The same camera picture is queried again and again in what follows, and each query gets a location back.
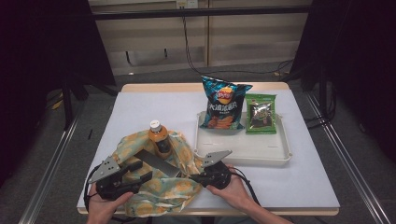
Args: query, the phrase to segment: white bottle cap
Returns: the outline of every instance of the white bottle cap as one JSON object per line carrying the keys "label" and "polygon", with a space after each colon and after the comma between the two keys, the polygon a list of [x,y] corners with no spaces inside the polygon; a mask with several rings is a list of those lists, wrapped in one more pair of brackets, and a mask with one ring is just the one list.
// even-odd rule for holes
{"label": "white bottle cap", "polygon": [[152,120],[151,123],[149,124],[150,129],[153,132],[159,132],[161,130],[161,123],[158,120]]}

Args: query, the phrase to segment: snack package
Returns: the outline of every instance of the snack package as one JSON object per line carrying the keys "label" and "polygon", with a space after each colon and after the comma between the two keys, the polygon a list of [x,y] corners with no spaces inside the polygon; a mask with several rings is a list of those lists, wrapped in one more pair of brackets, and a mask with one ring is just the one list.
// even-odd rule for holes
{"label": "snack package", "polygon": [[276,133],[275,95],[247,94],[247,133]]}
{"label": "snack package", "polygon": [[213,77],[202,77],[207,110],[201,128],[244,129],[239,123],[245,95],[252,85],[238,84]]}

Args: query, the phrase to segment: white tray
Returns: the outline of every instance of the white tray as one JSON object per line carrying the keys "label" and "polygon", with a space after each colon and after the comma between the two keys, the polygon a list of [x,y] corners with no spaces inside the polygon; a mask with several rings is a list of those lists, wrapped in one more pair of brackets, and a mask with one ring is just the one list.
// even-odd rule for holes
{"label": "white tray", "polygon": [[[282,118],[276,115],[276,134],[246,134],[242,130],[203,129],[205,111],[197,115],[197,132],[194,153],[203,158],[209,152],[232,150],[223,162],[233,165],[276,165],[286,164],[291,153]],[[246,127],[247,113],[243,112],[241,124]]]}

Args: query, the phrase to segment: orange juice bottle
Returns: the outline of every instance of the orange juice bottle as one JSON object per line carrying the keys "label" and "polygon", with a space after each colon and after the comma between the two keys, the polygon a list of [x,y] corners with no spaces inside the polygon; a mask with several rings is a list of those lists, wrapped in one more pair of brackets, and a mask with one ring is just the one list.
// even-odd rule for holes
{"label": "orange juice bottle", "polygon": [[158,157],[165,160],[172,154],[168,130],[156,119],[149,124],[148,138],[155,143]]}

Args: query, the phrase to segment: blue chip bag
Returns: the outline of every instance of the blue chip bag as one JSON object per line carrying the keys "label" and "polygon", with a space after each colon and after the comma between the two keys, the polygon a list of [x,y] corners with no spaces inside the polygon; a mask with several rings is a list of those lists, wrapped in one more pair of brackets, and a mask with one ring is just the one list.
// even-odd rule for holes
{"label": "blue chip bag", "polygon": [[207,96],[205,121],[201,128],[207,129],[244,129],[239,123],[245,95],[253,86],[235,85],[213,77],[202,77]]}

